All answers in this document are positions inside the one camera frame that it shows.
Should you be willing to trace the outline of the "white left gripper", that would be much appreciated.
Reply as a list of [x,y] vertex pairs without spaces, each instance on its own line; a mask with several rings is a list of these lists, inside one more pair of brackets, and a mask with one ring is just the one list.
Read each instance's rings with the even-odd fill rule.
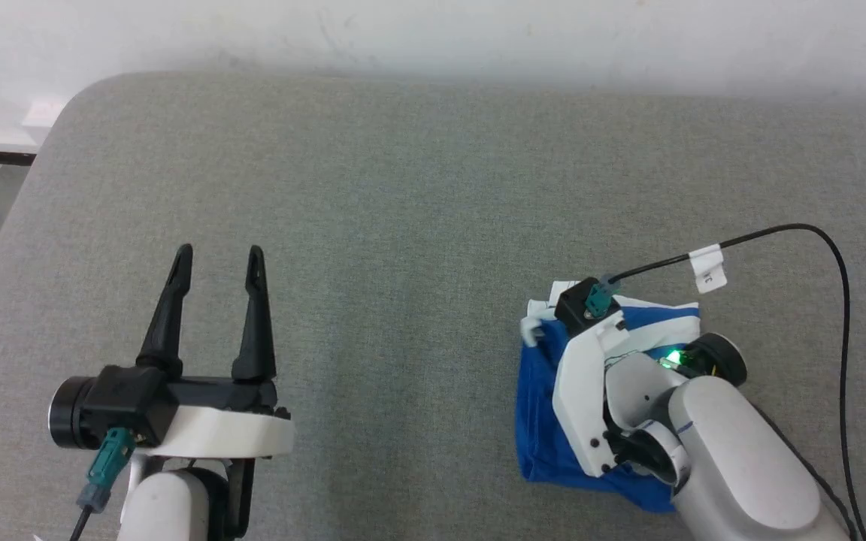
[[[135,363],[182,376],[179,357],[183,299],[192,277],[193,248],[182,244],[173,259]],[[162,444],[148,448],[161,458],[248,459],[285,455],[295,444],[288,408],[278,403],[276,364],[265,256],[250,247],[245,274],[245,311],[240,350],[229,378],[182,378],[168,389],[178,408]]]

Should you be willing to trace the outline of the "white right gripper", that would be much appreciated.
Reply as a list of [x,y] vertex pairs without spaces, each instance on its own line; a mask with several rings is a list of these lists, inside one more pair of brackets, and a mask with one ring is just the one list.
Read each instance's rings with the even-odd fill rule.
[[605,363],[608,352],[626,339],[623,312],[616,311],[568,339],[558,363],[553,411],[587,476],[601,477],[616,465],[604,436]]

